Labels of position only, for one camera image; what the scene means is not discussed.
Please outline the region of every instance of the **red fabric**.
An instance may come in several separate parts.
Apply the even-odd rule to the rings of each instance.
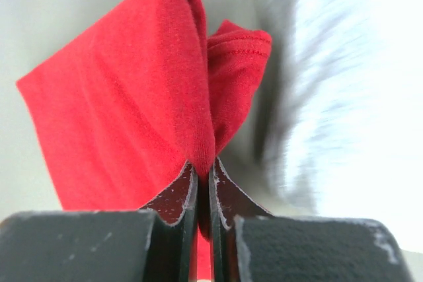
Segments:
[[[201,0],[121,2],[17,83],[63,208],[137,209],[187,159],[206,177],[269,53],[269,35],[230,22],[207,39]]]

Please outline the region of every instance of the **white cloth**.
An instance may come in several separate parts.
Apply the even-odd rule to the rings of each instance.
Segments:
[[[423,252],[423,2],[257,5],[280,43],[272,187],[315,215],[377,219]]]

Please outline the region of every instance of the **white fluffy fabric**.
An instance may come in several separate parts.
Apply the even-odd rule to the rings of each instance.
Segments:
[[[422,4],[257,0],[278,58],[263,154],[270,184],[316,215],[377,219],[419,252]]]

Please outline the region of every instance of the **red cloth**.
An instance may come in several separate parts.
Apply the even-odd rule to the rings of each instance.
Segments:
[[[187,159],[205,178],[269,53],[269,35],[230,22],[207,39],[201,0],[121,2],[17,83],[63,208],[137,209]]]

